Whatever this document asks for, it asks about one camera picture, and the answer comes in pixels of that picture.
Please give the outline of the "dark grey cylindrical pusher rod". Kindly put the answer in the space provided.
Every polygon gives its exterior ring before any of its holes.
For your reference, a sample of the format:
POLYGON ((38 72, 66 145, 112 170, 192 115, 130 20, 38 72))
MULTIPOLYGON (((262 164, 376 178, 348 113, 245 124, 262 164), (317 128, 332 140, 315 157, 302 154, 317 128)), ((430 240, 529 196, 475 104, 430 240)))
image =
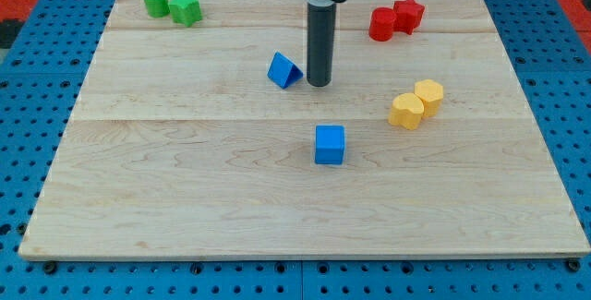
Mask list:
POLYGON ((314 87, 332 81, 336 4, 308 5, 307 80, 314 87))

